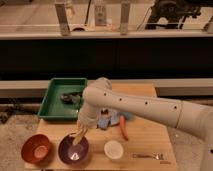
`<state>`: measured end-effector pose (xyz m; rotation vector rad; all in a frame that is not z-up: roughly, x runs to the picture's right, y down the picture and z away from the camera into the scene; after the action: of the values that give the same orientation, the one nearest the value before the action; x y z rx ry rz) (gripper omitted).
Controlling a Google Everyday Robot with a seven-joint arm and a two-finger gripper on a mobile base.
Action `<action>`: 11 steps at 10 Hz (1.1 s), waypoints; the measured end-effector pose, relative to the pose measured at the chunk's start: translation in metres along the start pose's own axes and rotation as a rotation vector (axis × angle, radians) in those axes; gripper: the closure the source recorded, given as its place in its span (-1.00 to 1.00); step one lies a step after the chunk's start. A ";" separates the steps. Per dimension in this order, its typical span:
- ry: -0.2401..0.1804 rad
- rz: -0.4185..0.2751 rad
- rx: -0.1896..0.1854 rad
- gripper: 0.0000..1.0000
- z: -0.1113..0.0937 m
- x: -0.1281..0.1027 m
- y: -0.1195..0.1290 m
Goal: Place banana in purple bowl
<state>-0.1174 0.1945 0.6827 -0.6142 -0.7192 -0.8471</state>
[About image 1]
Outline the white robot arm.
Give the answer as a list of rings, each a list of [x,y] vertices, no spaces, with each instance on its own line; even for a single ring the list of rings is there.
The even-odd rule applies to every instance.
[[[85,87],[78,121],[86,128],[97,124],[101,108],[116,109],[173,127],[204,141],[200,171],[213,171],[213,106],[183,100],[128,95],[112,90],[101,77]]]

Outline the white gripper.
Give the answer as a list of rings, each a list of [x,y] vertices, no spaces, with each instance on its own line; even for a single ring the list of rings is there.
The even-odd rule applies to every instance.
[[[80,135],[85,136],[89,128],[97,125],[99,115],[100,110],[98,108],[83,106],[78,114],[77,132],[80,131]]]

